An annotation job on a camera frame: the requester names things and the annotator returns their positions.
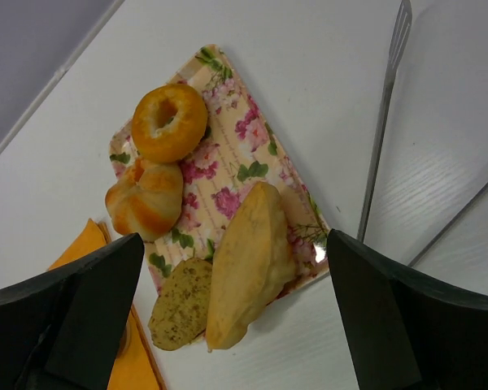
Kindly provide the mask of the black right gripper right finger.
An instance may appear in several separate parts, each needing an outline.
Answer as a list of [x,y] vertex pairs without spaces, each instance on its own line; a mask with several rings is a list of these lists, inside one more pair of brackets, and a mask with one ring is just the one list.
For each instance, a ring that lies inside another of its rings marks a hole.
[[361,389],[488,389],[488,296],[332,230],[327,259]]

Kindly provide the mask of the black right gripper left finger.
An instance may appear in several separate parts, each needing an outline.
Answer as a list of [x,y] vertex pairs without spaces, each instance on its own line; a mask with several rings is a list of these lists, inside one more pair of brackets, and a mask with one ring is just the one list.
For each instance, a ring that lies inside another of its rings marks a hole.
[[131,234],[0,289],[0,389],[107,388],[143,254]]

